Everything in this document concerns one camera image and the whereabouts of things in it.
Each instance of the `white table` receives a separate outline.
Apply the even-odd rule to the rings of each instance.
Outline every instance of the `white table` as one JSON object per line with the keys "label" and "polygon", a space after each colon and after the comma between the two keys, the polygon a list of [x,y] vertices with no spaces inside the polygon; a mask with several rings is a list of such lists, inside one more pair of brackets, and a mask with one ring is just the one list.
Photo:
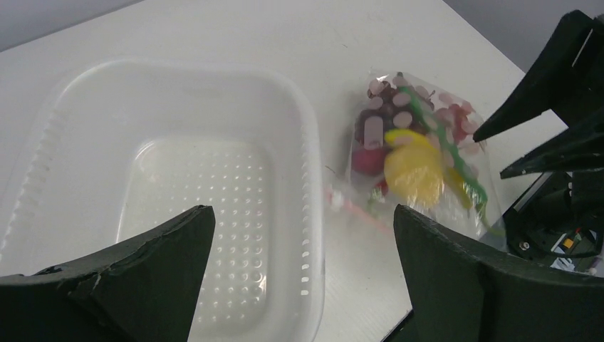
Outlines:
{"label": "white table", "polygon": [[[523,76],[441,0],[146,0],[0,53],[0,195],[48,90],[75,68],[121,55],[251,63],[288,76],[317,112],[323,163],[338,171],[370,69],[410,72],[466,98],[482,115]],[[502,209],[534,178],[504,182],[499,170],[562,129],[550,113],[489,141]],[[346,231],[336,228],[326,227],[326,307],[316,340],[379,341],[410,309],[402,273],[393,275],[397,298],[380,288],[388,279],[347,275],[344,263],[355,260],[338,249]],[[356,261],[387,267],[366,259]],[[388,265],[394,270],[395,261]],[[347,295],[351,280],[361,297]]]}

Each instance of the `plastic bag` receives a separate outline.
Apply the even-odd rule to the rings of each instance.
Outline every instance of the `plastic bag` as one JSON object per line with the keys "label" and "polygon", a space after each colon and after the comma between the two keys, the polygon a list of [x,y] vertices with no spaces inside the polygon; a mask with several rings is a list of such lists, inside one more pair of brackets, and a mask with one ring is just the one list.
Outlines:
{"label": "plastic bag", "polygon": [[348,176],[366,195],[364,210],[392,216],[406,204],[473,239],[505,245],[486,143],[472,133],[483,120],[468,101],[407,73],[370,78],[355,114]]}

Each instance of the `gray background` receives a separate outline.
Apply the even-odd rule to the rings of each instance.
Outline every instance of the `gray background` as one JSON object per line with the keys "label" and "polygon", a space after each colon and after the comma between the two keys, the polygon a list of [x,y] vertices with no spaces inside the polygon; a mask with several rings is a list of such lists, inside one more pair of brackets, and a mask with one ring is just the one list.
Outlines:
{"label": "gray background", "polygon": [[[138,1],[0,0],[0,51]],[[604,0],[444,1],[524,71],[564,13],[604,13]]]}

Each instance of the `white plastic bin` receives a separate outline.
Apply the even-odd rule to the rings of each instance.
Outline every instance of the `white plastic bin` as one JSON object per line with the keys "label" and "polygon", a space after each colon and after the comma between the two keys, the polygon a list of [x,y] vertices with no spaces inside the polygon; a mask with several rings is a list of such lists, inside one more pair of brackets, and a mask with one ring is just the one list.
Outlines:
{"label": "white plastic bin", "polygon": [[0,211],[0,275],[33,274],[196,204],[216,233],[190,341],[310,342],[323,308],[316,118],[242,66],[128,58],[42,108]]}

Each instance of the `printed plastic bag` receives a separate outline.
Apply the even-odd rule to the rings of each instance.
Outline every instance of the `printed plastic bag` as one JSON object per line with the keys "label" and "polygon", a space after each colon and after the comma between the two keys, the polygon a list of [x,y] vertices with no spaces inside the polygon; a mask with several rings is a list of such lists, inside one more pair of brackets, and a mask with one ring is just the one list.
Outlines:
{"label": "printed plastic bag", "polygon": [[383,217],[392,210],[384,204],[406,204],[468,237],[496,237],[489,244],[503,247],[486,143],[472,140],[483,122],[472,104],[401,72],[371,77],[366,93],[348,170],[352,187],[366,194],[365,211]]}

